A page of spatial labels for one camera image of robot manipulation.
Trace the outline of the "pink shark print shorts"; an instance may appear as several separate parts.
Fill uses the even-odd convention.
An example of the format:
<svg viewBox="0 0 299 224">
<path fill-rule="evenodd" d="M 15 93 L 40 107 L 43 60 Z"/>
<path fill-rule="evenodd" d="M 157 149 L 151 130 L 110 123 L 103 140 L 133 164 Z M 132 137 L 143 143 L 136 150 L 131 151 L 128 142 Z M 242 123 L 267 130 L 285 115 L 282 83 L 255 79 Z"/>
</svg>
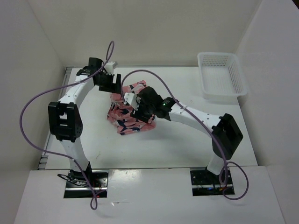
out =
<svg viewBox="0 0 299 224">
<path fill-rule="evenodd" d="M 112 93 L 110 100 L 111 105 L 107 113 L 107 120 L 116 127 L 118 134 L 126 135 L 150 131 L 156 127 L 155 116 L 152 116 L 148 123 L 131 117 L 133 108 L 124 103 L 120 94 Z"/>
</svg>

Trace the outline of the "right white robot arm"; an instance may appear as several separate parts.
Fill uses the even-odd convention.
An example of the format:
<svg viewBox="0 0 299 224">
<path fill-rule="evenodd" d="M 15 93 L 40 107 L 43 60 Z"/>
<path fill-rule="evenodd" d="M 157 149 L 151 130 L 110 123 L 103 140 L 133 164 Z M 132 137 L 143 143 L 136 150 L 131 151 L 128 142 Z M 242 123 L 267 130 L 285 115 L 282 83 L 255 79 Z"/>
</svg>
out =
<svg viewBox="0 0 299 224">
<path fill-rule="evenodd" d="M 243 140 L 243 134 L 232 115 L 225 113 L 220 116 L 199 111 L 175 98 L 162 98 L 152 87 L 146 87 L 138 94 L 126 93 L 124 99 L 133 108 L 131 116 L 143 122 L 148 122 L 154 115 L 187 125 L 211 137 L 213 154 L 205 172 L 209 183 L 221 179 L 225 166 Z"/>
</svg>

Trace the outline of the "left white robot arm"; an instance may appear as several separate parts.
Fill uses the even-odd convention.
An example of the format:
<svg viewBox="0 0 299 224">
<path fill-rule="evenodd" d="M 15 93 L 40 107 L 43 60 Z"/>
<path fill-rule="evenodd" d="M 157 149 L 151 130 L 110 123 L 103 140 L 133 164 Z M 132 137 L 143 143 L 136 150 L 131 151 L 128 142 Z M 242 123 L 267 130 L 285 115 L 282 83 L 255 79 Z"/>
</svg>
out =
<svg viewBox="0 0 299 224">
<path fill-rule="evenodd" d="M 100 91 L 121 92 L 121 75 L 114 74 L 116 66 L 117 62 L 89 58 L 88 65 L 77 72 L 74 85 L 57 102 L 48 105 L 50 133 L 61 143 L 70 160 L 70 172 L 62 178 L 74 185 L 86 187 L 93 182 L 91 164 L 80 139 L 83 122 L 79 108 L 95 86 Z"/>
</svg>

